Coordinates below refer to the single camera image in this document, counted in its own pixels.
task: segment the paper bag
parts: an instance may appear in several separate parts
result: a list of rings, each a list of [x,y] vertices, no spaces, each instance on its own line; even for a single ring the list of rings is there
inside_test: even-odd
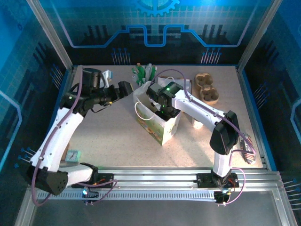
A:
[[[159,144],[163,145],[175,134],[181,113],[180,112],[175,118],[171,118],[168,121],[161,119],[155,114],[157,108],[151,105],[149,97],[146,95],[147,88],[151,84],[150,81],[143,84],[141,87],[136,89],[133,93],[134,103],[140,101],[136,105],[137,113],[144,119],[137,116],[138,123],[155,139]]]

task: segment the small clock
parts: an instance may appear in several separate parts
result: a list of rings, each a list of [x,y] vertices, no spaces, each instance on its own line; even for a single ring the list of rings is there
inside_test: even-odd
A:
[[[80,158],[80,151],[78,151],[78,150],[68,150],[65,161],[79,162],[79,158]]]

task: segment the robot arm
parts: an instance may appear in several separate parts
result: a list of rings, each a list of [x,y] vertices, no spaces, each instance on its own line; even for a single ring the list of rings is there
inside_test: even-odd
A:
[[[36,176],[35,186],[51,194],[58,195],[66,186],[78,182],[88,181],[88,183],[95,183],[98,173],[96,167],[81,163],[73,167],[60,168],[59,164],[74,131],[83,121],[87,112],[89,110],[93,111],[94,105],[101,105],[106,108],[113,102],[133,92],[131,84],[126,81],[119,82],[118,85],[119,88],[108,85],[107,73],[102,74],[101,71],[91,68],[83,70],[81,95],[72,113],[58,127],[58,122],[64,118],[75,102],[77,94],[74,92],[74,89],[77,85],[71,88],[62,98],[55,122],[44,142],[31,158],[30,165],[26,165],[26,168],[21,170],[23,177],[29,184],[32,182],[33,172],[39,160],[41,160],[41,163]],[[50,134],[52,134],[54,129],[56,129],[56,132],[49,140]],[[47,141],[49,143],[43,157],[41,157],[41,152]]]
[[[156,114],[162,118],[168,120],[176,116],[176,113],[181,110],[201,122],[212,132],[210,146],[215,151],[212,169],[213,182],[217,187],[223,187],[224,184],[227,184],[231,175],[230,150],[238,141],[238,133],[216,116],[217,114],[224,115],[239,128],[235,113],[232,111],[224,113],[214,109],[188,93],[189,99],[193,98],[197,102],[197,104],[193,103],[187,98],[183,87],[175,82],[169,83],[166,87],[153,83],[148,87],[147,95],[152,101],[160,104],[160,110]],[[215,114],[206,110],[207,108],[211,109]]]

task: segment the table surface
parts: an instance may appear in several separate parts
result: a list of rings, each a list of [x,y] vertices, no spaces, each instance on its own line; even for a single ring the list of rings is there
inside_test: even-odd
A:
[[[112,71],[110,84],[132,81],[133,66],[89,66],[102,71]],[[248,133],[257,151],[257,162],[248,165],[241,153],[234,153],[234,167],[262,167],[258,147],[254,138],[251,122],[242,95],[234,66],[158,66],[157,72],[165,69],[177,69],[188,79],[194,80],[198,73],[209,73],[213,86],[219,92],[218,103],[214,108],[228,112],[232,110],[238,116],[242,132]],[[181,75],[177,72],[165,72],[162,76]],[[79,82],[78,74],[73,84]],[[214,151],[209,145],[211,132],[206,128],[194,129],[191,117],[182,114],[176,134],[161,146],[136,121],[133,94],[115,102],[111,107],[99,113],[89,111],[70,140],[70,149],[81,151],[80,162],[95,166],[143,166],[143,167],[212,167]]]

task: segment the white rope handle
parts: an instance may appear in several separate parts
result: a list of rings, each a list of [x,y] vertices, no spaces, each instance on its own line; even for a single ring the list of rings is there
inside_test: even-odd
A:
[[[153,116],[150,117],[149,119],[142,118],[142,117],[138,114],[138,112],[137,112],[136,106],[137,106],[138,103],[142,104],[140,101],[137,101],[136,104],[135,104],[135,106],[134,106],[135,112],[136,112],[136,114],[138,115],[138,117],[141,118],[142,120],[145,120],[145,121],[151,120],[151,119],[155,116],[155,114],[153,114]]]
[[[164,82],[165,82],[167,79],[173,79],[173,81],[174,81],[174,78],[173,78],[173,77],[171,77],[171,76],[169,76],[169,77],[167,77],[166,79],[164,79],[164,81],[163,81],[163,82],[161,82],[160,86],[162,86],[162,84],[164,84]]]

